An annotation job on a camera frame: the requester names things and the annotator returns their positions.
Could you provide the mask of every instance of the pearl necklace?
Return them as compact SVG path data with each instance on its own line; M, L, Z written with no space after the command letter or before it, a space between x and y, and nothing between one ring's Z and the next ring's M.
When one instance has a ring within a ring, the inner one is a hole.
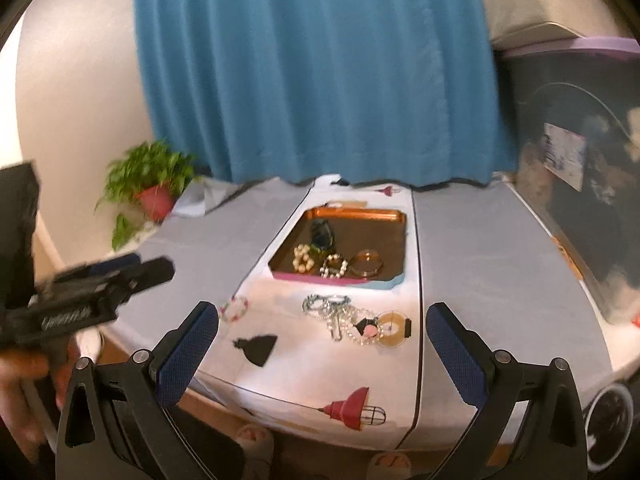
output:
M314 306L318 301L321 301L320 306ZM379 323L376 323L378 332L375 336L364 337L358 333L355 327L358 319L377 318L369 310L355 308L351 304L349 296L311 294L302 302L302 312L308 316L315 317L318 321L325 321L334 341L342 340L342 332L345 332L351 341L361 346L375 343L378 339L384 337L383 327Z

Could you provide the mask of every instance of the lamp print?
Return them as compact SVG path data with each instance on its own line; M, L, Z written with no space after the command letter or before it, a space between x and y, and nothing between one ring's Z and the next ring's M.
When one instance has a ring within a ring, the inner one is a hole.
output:
M393 196L395 195L395 193L400 193L400 191L393 186L386 186L382 189L377 189L376 191L378 193L382 193L385 196Z
M334 400L324 408L318 408L318 411L356 431L361 431L363 426L380 426L386 421L385 410L366 405L368 394L368 388L359 388L346 400Z

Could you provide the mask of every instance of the blue gripper pad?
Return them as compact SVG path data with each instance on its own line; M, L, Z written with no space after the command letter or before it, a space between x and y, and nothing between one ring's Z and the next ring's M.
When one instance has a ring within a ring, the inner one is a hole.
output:
M92 265L89 269L89 276L105 276L114 270L120 270L130 265L139 265L141 262L142 259L137 253L124 254L123 256Z
M201 301L180 328L168 332L153 350L154 360L161 363L155 367L152 362L149 368L162 408L173 406L182 398L218 333L218 323L216 307Z
M466 329L444 303L429 307L426 326L427 335L460 397L479 410L486 401L487 383L481 365L462 341Z

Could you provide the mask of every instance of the label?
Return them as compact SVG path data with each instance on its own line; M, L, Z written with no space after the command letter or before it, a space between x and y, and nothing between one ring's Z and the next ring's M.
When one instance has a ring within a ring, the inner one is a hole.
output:
M545 168L578 191L582 190L586 153L583 136L545 123Z

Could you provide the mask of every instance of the green leaves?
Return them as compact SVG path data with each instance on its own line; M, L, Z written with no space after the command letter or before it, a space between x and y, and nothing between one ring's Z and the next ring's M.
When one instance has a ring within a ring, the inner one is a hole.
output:
M111 236L111 248L117 251L119 248L124 247L140 231L141 227L133 224L123 213L120 213L116 218L116 227L114 227L113 235Z
M172 152L164 140L143 142L109 163L103 199L135 204L138 193L157 184L166 184L178 196L193 179L193 160L192 155Z

